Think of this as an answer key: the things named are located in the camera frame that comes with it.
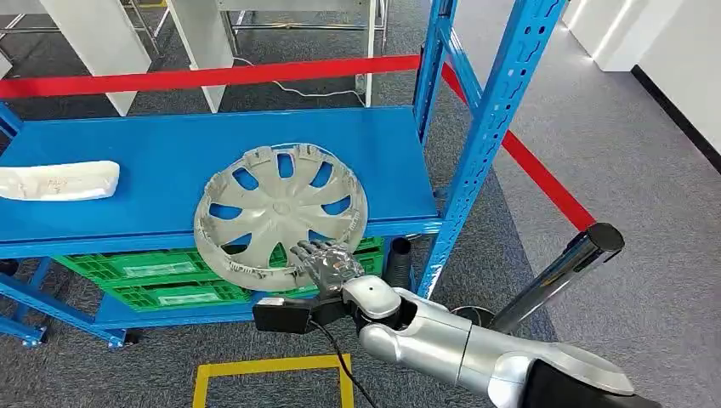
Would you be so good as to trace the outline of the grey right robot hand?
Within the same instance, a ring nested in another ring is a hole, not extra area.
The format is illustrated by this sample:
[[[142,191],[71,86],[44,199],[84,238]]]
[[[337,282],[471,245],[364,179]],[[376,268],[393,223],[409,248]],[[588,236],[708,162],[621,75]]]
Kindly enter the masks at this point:
[[[319,298],[338,296],[347,281],[365,274],[362,265],[342,242],[299,241],[290,252],[299,260],[298,271],[316,285]]]

